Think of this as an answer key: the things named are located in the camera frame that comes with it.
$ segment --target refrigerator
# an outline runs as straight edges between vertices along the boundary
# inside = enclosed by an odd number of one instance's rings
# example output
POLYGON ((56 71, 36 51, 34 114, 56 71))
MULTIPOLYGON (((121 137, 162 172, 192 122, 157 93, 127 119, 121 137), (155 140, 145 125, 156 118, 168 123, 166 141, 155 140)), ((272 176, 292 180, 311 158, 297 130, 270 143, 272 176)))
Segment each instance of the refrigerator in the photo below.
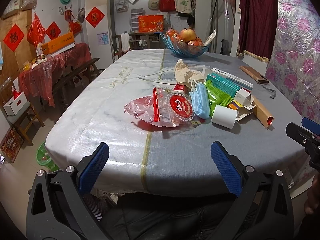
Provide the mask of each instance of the refrigerator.
POLYGON ((84 4, 86 17, 94 7, 105 15, 96 27, 86 20, 86 28, 91 56, 100 58, 95 63, 98 69, 106 69, 115 61, 117 50, 113 0, 84 0, 84 4))

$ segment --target blue glass bowl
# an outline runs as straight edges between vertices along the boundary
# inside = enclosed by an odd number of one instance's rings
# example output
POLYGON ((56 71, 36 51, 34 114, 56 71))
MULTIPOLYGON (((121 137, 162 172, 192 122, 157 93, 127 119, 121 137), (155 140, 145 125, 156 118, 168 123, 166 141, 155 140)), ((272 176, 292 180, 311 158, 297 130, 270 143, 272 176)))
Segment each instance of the blue glass bowl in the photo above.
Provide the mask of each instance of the blue glass bowl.
POLYGON ((181 57, 199 57, 204 54, 208 46, 194 46, 188 45, 184 42, 178 42, 176 39, 172 41, 167 34, 160 33, 160 36, 164 44, 171 50, 174 54, 181 57))

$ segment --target human hand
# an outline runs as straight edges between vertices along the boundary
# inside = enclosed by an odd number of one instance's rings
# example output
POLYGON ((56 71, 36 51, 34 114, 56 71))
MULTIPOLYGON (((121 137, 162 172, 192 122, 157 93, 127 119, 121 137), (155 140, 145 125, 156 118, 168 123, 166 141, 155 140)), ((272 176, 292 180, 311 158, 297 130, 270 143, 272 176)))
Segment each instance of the human hand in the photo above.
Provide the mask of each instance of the human hand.
POLYGON ((317 173, 308 189, 308 199, 304 204, 304 212, 312 215, 320 203, 320 173, 317 173))

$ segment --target blue gripper pad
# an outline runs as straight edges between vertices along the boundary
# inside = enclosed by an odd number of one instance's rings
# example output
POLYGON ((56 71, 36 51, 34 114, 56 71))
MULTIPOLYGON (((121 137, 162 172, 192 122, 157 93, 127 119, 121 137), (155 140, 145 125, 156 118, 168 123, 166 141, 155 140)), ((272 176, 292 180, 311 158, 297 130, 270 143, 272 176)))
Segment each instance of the blue gripper pad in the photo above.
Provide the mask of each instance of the blue gripper pad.
POLYGON ((80 176, 77 179, 77 184, 81 196, 91 191, 103 167, 106 165, 108 158, 109 146, 105 143, 101 143, 91 156, 84 157, 78 164, 80 169, 78 169, 78 166, 77 169, 80 176), (81 171, 81 164, 86 164, 86 158, 91 158, 91 160, 81 171))
POLYGON ((320 125, 309 118, 302 118, 301 124, 304 128, 307 128, 309 131, 313 132, 316 135, 320 135, 320 125))
POLYGON ((237 197, 242 191, 242 179, 234 165, 228 158, 227 151, 221 148, 222 145, 214 142, 211 145, 211 158, 217 166, 224 183, 227 185, 230 193, 235 194, 237 197))

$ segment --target chair cushion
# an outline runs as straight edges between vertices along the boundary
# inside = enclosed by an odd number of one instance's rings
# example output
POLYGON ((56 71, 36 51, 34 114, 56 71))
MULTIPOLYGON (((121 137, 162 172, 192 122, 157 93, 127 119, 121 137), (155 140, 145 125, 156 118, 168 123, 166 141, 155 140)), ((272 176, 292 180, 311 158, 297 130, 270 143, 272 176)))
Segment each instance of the chair cushion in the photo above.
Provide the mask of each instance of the chair cushion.
POLYGON ((19 110, 19 112, 17 112, 16 115, 9 115, 7 117, 7 120, 10 122, 10 123, 15 123, 17 122, 17 120, 23 115, 23 113, 29 108, 30 106, 30 102, 26 102, 24 104, 24 106, 19 110))

